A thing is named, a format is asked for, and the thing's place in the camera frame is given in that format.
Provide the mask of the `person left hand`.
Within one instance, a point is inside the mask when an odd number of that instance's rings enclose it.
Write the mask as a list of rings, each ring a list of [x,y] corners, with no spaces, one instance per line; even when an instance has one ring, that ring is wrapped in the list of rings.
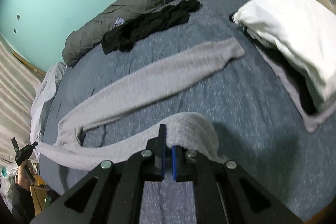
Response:
[[[29,169],[30,173],[34,172],[31,161],[30,160],[23,161],[18,168],[17,184],[20,187],[22,187],[24,190],[30,191],[30,182],[29,182],[28,177],[26,176],[25,167]]]

